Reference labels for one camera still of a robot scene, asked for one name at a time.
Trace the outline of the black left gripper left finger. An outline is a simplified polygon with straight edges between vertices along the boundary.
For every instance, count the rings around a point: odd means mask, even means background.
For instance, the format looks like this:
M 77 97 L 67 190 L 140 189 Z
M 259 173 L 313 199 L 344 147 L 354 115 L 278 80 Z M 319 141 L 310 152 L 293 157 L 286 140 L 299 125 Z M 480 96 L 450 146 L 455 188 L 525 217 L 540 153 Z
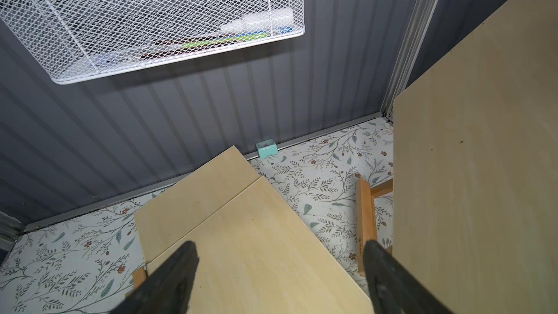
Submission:
M 199 264 L 196 243 L 187 241 L 112 313 L 186 313 Z

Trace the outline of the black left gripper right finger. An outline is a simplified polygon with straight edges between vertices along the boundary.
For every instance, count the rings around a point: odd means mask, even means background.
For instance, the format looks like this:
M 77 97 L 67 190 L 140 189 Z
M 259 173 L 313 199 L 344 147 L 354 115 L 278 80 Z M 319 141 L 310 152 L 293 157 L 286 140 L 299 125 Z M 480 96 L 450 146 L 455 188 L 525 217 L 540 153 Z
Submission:
M 366 242 L 363 265 L 375 313 L 449 313 L 377 241 Z

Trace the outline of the large plywood board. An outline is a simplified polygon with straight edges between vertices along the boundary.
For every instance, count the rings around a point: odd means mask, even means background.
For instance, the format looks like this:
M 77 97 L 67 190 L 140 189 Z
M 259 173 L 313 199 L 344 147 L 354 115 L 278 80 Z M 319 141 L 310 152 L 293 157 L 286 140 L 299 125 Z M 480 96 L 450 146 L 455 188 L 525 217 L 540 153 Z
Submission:
M 455 313 L 557 312 L 557 0 L 508 0 L 395 99 L 394 257 Z

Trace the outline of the small wooden easel frame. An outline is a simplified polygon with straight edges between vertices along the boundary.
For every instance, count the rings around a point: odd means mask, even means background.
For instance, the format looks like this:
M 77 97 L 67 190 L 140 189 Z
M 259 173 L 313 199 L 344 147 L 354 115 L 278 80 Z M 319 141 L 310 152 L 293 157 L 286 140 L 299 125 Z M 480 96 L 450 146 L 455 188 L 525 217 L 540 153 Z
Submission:
M 363 178 L 356 183 L 356 234 L 357 234 L 357 271 L 365 275 L 363 263 L 364 248 L 367 241 L 378 241 L 376 229 L 375 199 L 393 192 L 393 179 L 381 183 L 375 187 Z

